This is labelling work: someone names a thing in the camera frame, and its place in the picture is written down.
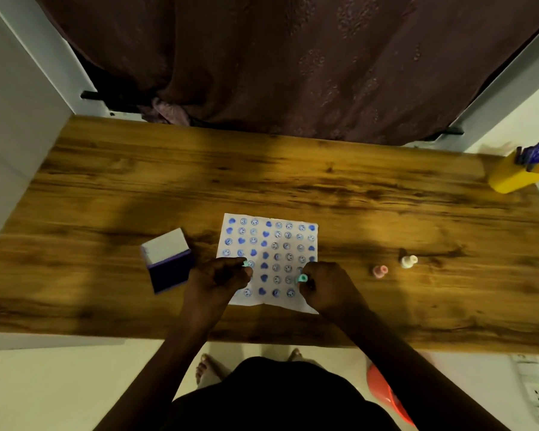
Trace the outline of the person's right hand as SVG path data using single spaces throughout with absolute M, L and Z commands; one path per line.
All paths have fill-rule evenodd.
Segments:
M 306 303 L 328 321 L 340 324 L 354 314 L 368 311 L 368 305 L 347 272 L 335 262 L 309 262 L 298 288 Z

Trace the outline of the person's left hand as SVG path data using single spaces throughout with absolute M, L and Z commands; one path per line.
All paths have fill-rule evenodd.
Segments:
M 219 320 L 234 294 L 250 282 L 253 269 L 244 257 L 217 258 L 194 267 L 185 287 L 181 313 L 200 321 Z

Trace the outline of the person's left forearm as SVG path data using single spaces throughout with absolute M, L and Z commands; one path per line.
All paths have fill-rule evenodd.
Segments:
M 93 431 L 158 429 L 193 358 L 225 309 L 226 304 L 185 304 L 162 345 Z

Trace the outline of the person's right forearm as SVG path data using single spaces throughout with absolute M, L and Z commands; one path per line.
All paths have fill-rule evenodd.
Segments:
M 366 306 L 329 318 L 379 369 L 418 431 L 510 431 Z

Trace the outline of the white paper with blue stamps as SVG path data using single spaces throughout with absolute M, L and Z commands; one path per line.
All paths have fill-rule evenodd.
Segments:
M 308 262 L 318 260 L 318 229 L 312 222 L 225 213 L 216 256 L 255 262 L 251 281 L 229 304 L 267 304 L 316 314 L 295 279 Z

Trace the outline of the white and purple box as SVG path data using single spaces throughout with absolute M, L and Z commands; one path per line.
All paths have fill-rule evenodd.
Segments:
M 195 266 L 194 253 L 182 228 L 144 242 L 140 252 L 155 295 L 185 284 Z

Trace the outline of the person's right foot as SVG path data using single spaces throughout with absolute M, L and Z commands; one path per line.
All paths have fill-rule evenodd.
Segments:
M 305 362 L 305 363 L 313 364 L 317 367 L 321 367 L 321 365 L 315 360 L 305 358 L 298 348 L 294 348 L 291 351 L 290 355 L 288 356 L 287 362 Z

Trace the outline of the person's foot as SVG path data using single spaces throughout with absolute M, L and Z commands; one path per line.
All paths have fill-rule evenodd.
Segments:
M 201 355 L 195 369 L 196 389 L 200 390 L 221 383 L 230 371 L 209 354 Z
M 288 356 L 287 362 L 305 362 L 305 363 L 313 364 L 317 367 L 321 367 L 321 365 L 315 360 L 305 358 L 298 348 L 294 348 L 291 351 L 290 355 Z

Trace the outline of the person's left foot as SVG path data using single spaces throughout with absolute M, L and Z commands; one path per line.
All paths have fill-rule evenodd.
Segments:
M 209 354 L 201 355 L 195 369 L 196 389 L 200 390 L 221 383 L 230 371 Z

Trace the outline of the person's black clothing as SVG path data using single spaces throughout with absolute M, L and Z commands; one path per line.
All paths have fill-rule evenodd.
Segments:
M 345 378 L 313 362 L 251 357 L 173 401 L 160 431 L 400 431 Z

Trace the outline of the red plastic stool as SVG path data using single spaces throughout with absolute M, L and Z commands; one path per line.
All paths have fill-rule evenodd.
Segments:
M 395 395 L 377 366 L 373 363 L 371 363 L 367 369 L 367 384 L 370 393 L 378 401 L 393 409 L 405 422 L 415 427 L 414 422 L 411 420 L 401 401 Z

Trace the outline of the maroon curtain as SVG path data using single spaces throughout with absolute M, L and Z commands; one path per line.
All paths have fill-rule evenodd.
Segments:
M 402 146 L 539 31 L 539 0 L 36 0 L 147 122 Z

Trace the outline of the yellow pen holder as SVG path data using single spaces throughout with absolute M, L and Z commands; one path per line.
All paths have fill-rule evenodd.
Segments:
M 539 182 L 539 164 L 516 164 L 517 150 L 504 157 L 489 173 L 487 184 L 500 194 L 509 194 Z

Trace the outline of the bunch of purple pens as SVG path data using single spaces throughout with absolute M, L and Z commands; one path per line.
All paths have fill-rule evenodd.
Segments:
M 533 146 L 518 146 L 515 150 L 513 164 L 532 172 L 539 165 L 539 143 Z

